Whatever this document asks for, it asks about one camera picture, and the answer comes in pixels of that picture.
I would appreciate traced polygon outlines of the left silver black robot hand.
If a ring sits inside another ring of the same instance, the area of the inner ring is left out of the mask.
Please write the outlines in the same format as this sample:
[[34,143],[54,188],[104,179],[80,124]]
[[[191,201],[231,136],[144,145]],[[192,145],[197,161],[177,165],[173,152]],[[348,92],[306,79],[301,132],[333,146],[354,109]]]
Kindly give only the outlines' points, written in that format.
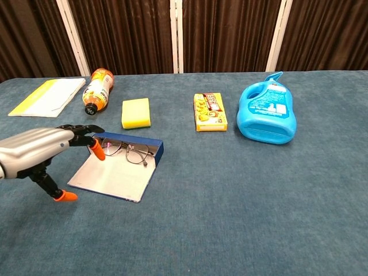
[[31,129],[1,140],[1,178],[29,177],[56,202],[76,201],[78,196],[58,188],[46,172],[52,158],[69,147],[87,146],[99,160],[105,159],[97,139],[89,133],[103,133],[97,125],[61,125]]

